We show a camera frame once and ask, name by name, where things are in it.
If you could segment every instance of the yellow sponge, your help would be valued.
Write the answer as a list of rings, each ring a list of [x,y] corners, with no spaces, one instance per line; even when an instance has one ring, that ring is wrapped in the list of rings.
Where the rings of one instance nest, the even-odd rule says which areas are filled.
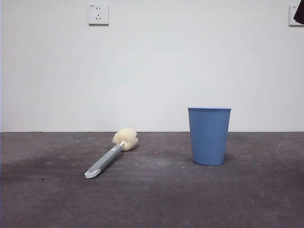
[[[122,151],[129,151],[136,145],[138,141],[136,135],[136,131],[134,131],[131,127],[125,127],[114,135],[112,142],[115,144],[120,144],[122,141],[125,141],[125,144],[122,146]]]

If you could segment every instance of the black object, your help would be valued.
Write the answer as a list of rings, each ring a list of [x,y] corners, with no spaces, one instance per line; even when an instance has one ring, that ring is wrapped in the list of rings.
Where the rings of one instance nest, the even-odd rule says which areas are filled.
[[[301,0],[298,10],[294,15],[296,22],[304,25],[304,0]]]

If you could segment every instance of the electrical socket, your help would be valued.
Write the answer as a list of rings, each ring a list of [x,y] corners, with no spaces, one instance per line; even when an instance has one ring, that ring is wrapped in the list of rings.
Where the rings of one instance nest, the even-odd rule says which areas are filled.
[[[109,24],[109,5],[91,4],[88,7],[89,25],[108,25]]]

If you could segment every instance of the white wall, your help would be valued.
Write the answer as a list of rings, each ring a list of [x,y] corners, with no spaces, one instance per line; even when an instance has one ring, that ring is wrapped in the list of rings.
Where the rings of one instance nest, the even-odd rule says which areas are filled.
[[[299,0],[1,1],[2,131],[188,131],[188,106],[232,107],[230,131],[304,131]]]

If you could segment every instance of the cleaning brush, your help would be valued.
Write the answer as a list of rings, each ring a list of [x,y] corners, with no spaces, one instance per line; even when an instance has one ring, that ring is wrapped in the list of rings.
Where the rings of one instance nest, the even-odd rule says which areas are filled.
[[[85,173],[85,178],[89,179],[97,176],[116,157],[116,155],[119,154],[120,151],[131,150],[138,141],[136,135],[136,131],[131,127],[119,130],[112,140],[116,145],[88,169]]]

